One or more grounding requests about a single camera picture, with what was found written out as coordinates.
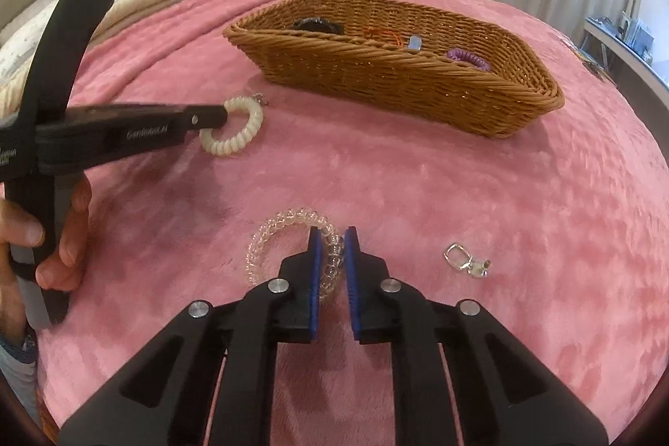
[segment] coil keychain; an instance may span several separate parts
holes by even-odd
[[[337,286],[337,279],[344,261],[344,239],[329,220],[312,209],[289,209],[279,212],[260,225],[246,254],[246,273],[251,285],[261,282],[258,269],[265,243],[279,230],[289,225],[304,224],[309,227],[318,227],[322,232],[327,246],[327,256],[322,276],[320,278],[319,299],[329,297]]]
[[[253,137],[258,134],[262,126],[263,113],[262,105],[267,105],[262,93],[254,93],[250,97],[234,97],[223,103],[228,113],[244,111],[249,115],[249,121],[246,126],[235,136],[226,140],[216,140],[212,136],[211,129],[202,129],[200,131],[200,143],[202,149],[207,153],[218,155],[221,158],[237,153],[243,150]]]

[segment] black tool handle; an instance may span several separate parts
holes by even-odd
[[[18,277],[28,323],[35,330],[59,324],[68,312],[69,294],[41,289],[35,278],[37,266],[58,248],[75,185],[82,173],[45,176],[32,173],[5,183],[5,197],[35,216],[45,230],[42,246],[11,245],[11,268]]]

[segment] table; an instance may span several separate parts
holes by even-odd
[[[585,44],[589,36],[593,36],[600,41],[602,46],[602,56],[604,69],[609,72],[608,56],[606,49],[609,49],[615,56],[620,58],[648,87],[655,93],[660,101],[669,108],[669,85],[656,73],[651,66],[641,59],[634,50],[613,35],[603,24],[593,18],[586,18],[584,29],[586,32]]]

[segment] purple hair tie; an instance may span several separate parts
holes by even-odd
[[[491,70],[490,63],[488,61],[483,59],[483,57],[479,57],[476,54],[468,52],[467,50],[454,48],[448,51],[446,57],[452,59],[453,61],[464,61],[465,63],[473,64],[477,69],[481,69],[482,71],[490,72]]]

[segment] pink blanket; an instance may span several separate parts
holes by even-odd
[[[270,106],[236,158],[206,155],[193,138],[90,172],[88,275],[66,322],[40,338],[56,421],[190,301],[242,297],[259,223],[311,206],[356,225],[363,249],[427,297],[481,301],[617,436],[669,342],[669,173],[622,96],[552,28],[489,0],[409,1],[499,23],[543,59],[567,104],[512,138],[276,87],[221,35],[272,1],[185,0],[86,56],[75,103],[221,103],[262,91]],[[492,260],[489,278],[445,264],[456,240]],[[270,242],[266,278],[305,244],[299,229]],[[322,309],[317,343],[280,348],[274,444],[394,443],[389,350],[354,343],[344,292]]]

